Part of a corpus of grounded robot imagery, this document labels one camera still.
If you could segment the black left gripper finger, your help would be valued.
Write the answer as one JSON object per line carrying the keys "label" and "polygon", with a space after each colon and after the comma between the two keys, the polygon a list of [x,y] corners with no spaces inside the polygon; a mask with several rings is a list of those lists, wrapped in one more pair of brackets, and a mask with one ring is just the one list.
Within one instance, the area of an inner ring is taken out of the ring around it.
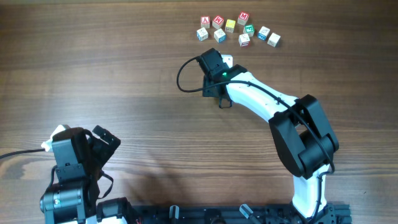
{"label": "black left gripper finger", "polygon": [[105,141],[107,144],[109,144],[109,146],[112,149],[112,155],[121,144],[121,140],[119,138],[117,138],[116,136],[111,134],[107,129],[104,129],[99,125],[95,126],[95,128],[92,130],[92,133],[98,136],[98,138],[97,137],[94,138],[101,139]]}
{"label": "black left gripper finger", "polygon": [[94,137],[89,137],[88,143],[92,150],[97,165],[102,168],[112,156],[112,149],[105,141]]}

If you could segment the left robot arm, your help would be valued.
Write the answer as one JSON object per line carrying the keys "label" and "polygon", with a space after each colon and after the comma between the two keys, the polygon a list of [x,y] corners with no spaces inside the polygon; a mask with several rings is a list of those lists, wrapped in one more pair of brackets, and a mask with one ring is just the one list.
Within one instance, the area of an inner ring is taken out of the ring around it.
{"label": "left robot arm", "polygon": [[45,224],[143,223],[127,198],[106,200],[110,191],[100,192],[100,178],[112,179],[103,166],[120,144],[120,139],[101,126],[92,131],[66,124],[57,126],[50,139],[42,143],[56,161],[49,186],[40,199]]}

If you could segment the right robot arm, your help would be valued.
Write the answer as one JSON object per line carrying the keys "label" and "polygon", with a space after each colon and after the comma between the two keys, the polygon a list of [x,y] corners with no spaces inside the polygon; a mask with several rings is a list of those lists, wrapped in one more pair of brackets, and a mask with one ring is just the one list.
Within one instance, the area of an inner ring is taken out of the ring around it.
{"label": "right robot arm", "polygon": [[269,124],[277,155],[294,177],[294,209],[310,223],[318,221],[326,207],[325,177],[335,171],[339,148],[318,100],[276,91],[215,49],[195,60],[204,73],[203,96],[243,105]]}

